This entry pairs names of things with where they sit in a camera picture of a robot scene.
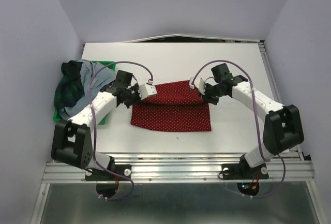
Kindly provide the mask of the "red polka dot skirt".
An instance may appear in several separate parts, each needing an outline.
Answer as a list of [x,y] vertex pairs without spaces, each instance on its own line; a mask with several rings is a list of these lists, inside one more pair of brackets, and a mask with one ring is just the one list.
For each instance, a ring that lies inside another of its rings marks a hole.
[[155,86],[157,94],[132,106],[132,126],[162,132],[209,132],[209,105],[188,81]]

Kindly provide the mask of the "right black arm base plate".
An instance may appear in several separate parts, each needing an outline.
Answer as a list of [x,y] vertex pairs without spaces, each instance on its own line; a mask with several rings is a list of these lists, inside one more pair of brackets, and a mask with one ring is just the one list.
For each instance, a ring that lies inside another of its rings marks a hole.
[[241,166],[239,163],[225,163],[221,165],[221,171],[218,173],[218,178],[221,180],[253,180],[253,179],[269,179],[268,169],[263,163],[257,167]]

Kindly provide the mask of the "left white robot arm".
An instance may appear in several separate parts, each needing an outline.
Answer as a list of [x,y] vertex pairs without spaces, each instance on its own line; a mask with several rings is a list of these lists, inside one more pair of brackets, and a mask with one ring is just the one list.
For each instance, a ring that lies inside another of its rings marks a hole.
[[118,71],[113,82],[101,88],[91,103],[69,120],[55,124],[51,158],[67,165],[97,173],[105,180],[115,174],[114,158],[96,151],[96,126],[112,110],[124,103],[140,101],[139,85],[131,85],[134,75]]

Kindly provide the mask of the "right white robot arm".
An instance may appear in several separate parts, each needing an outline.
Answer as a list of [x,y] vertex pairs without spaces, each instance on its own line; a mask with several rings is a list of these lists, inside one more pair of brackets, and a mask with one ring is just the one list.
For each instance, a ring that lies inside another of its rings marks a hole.
[[255,89],[247,72],[232,75],[226,61],[213,67],[212,74],[214,85],[198,77],[190,80],[190,87],[198,89],[203,101],[217,105],[221,97],[228,96],[250,109],[256,123],[259,120],[264,123],[263,131],[257,132],[257,147],[243,154],[238,163],[223,164],[219,178],[239,180],[255,175],[268,178],[266,163],[304,141],[299,109],[293,104],[276,102]]

